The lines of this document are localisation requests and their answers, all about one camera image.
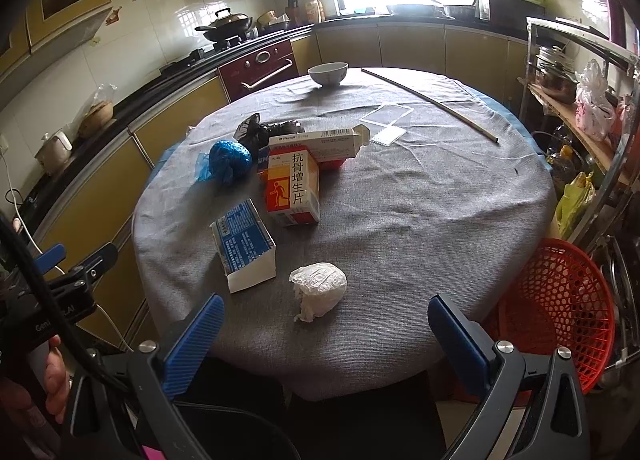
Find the electrical outlet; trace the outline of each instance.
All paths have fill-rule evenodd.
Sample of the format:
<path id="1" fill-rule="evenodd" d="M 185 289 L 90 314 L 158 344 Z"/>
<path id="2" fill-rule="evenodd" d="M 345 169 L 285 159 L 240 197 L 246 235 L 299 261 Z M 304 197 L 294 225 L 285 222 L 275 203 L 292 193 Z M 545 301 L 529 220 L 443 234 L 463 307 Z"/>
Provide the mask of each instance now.
<path id="1" fill-rule="evenodd" d="M 4 155 L 9 150 L 9 142 L 6 140 L 4 133 L 0 133 L 0 155 Z"/>

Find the blue clamp pad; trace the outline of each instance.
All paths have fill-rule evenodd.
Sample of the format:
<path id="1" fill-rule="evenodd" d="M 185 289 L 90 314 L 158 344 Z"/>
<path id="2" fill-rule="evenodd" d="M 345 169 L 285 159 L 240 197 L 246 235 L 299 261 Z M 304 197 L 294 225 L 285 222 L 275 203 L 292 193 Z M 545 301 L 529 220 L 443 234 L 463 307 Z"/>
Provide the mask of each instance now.
<path id="1" fill-rule="evenodd" d="M 444 294 L 431 298 L 427 317 L 465 390 L 483 398 L 491 387 L 492 363 L 496 360 L 492 339 Z"/>
<path id="2" fill-rule="evenodd" d="M 43 275 L 48 273 L 53 267 L 66 258 L 66 249 L 63 244 L 56 244 L 51 249 L 44 251 L 39 257 L 34 259 L 36 266 Z"/>
<path id="3" fill-rule="evenodd" d="M 183 332 L 164 362 L 162 391 L 169 400 L 187 391 L 202 360 L 215 341 L 225 316 L 225 304 L 211 296 Z"/>

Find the plastic bottle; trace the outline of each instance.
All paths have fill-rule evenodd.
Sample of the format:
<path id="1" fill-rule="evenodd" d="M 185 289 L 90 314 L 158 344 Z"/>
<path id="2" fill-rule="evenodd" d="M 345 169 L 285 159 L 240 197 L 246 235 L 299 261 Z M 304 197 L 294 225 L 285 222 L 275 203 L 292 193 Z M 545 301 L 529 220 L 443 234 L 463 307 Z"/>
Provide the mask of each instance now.
<path id="1" fill-rule="evenodd" d="M 556 153 L 562 145 L 571 146 L 574 143 L 574 135 L 571 130 L 565 125 L 561 124 L 554 130 L 554 136 L 549 142 L 549 147 L 546 149 L 546 154 L 551 155 Z"/>
<path id="2" fill-rule="evenodd" d="M 560 151 L 548 155 L 546 162 L 551 164 L 551 178 L 554 181 L 556 196 L 562 198 L 565 185 L 571 183 L 577 175 L 572 157 L 574 151 L 571 146 L 563 145 Z"/>

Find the white bowl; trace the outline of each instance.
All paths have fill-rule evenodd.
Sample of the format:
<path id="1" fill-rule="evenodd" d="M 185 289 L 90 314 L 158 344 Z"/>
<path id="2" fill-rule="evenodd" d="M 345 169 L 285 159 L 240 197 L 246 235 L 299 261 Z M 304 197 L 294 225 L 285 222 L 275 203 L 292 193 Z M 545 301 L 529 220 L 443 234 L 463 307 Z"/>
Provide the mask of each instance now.
<path id="1" fill-rule="evenodd" d="M 335 86 L 347 75 L 348 63 L 322 63 L 307 70 L 311 79 L 322 86 Z"/>

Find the oven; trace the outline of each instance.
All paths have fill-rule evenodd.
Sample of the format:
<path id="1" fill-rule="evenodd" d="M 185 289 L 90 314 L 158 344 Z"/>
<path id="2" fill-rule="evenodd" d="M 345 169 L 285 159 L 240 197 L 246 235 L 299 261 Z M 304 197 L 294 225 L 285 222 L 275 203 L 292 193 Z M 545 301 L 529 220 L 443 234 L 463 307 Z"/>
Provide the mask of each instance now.
<path id="1" fill-rule="evenodd" d="M 289 40 L 255 50 L 220 66 L 218 71 L 231 101 L 298 77 L 298 67 Z"/>

